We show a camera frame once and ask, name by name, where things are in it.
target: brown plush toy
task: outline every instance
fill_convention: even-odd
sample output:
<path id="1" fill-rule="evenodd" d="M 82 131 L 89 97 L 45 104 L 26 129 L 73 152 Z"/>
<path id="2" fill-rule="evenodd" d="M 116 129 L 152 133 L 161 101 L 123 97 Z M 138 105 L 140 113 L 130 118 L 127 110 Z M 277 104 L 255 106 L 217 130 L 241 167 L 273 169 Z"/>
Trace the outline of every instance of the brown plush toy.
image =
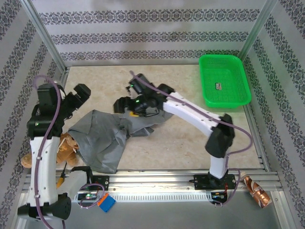
<path id="1" fill-rule="evenodd" d="M 57 151 L 56 162 L 61 163 L 67 161 L 68 165 L 74 167 L 78 163 L 78 158 L 75 155 L 78 149 L 77 142 L 68 134 L 62 134 L 60 138 L 60 145 Z M 28 153 L 21 159 L 21 164 L 25 168 L 32 167 L 32 153 Z"/>

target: label on basket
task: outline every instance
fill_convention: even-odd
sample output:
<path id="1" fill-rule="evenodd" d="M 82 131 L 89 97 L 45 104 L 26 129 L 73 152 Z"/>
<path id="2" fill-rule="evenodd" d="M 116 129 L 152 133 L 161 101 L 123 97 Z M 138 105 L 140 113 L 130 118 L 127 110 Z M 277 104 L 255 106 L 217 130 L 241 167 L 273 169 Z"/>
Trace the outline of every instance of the label on basket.
<path id="1" fill-rule="evenodd" d="M 221 90 L 221 83 L 215 83 L 216 90 Z"/>

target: gray patterned wall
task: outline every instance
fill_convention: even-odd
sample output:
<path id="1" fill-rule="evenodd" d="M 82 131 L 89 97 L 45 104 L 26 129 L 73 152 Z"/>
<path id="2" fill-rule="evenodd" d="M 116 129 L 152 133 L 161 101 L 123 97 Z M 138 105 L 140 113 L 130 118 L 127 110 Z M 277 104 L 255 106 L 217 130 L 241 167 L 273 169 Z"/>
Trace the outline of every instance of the gray patterned wall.
<path id="1" fill-rule="evenodd" d="M 30 151 L 26 123 L 37 102 L 37 74 L 60 71 L 18 0 L 0 0 L 0 229 L 15 215 L 25 174 L 20 164 Z"/>
<path id="2" fill-rule="evenodd" d="M 67 66 L 198 63 L 239 51 L 266 0 L 33 0 Z"/>
<path id="3" fill-rule="evenodd" d="M 297 228 L 305 228 L 305 1 L 280 0 L 244 62 L 251 109 Z"/>

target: copper can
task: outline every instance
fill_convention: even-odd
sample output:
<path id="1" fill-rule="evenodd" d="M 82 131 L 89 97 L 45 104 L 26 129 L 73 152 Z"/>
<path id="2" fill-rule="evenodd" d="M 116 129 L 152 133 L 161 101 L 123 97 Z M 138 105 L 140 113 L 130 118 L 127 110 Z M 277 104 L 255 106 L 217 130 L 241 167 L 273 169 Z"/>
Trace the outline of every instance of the copper can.
<path id="1" fill-rule="evenodd" d="M 255 181 L 253 181 L 249 175 L 245 172 L 241 173 L 241 178 L 243 179 L 244 183 L 247 186 L 247 189 L 250 192 L 250 195 L 254 198 L 256 203 L 261 207 L 264 208 L 268 204 L 272 203 L 272 200 L 268 196 L 268 194 L 262 189 L 260 185 L 258 185 Z"/>

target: green basket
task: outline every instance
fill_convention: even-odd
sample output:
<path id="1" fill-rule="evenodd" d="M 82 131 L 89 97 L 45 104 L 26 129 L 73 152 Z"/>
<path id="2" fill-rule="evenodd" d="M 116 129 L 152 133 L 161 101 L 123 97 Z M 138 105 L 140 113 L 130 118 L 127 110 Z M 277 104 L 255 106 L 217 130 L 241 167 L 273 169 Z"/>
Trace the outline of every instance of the green basket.
<path id="1" fill-rule="evenodd" d="M 251 101 L 243 63 L 238 57 L 207 54 L 200 57 L 199 66 L 208 107 L 236 108 Z"/>

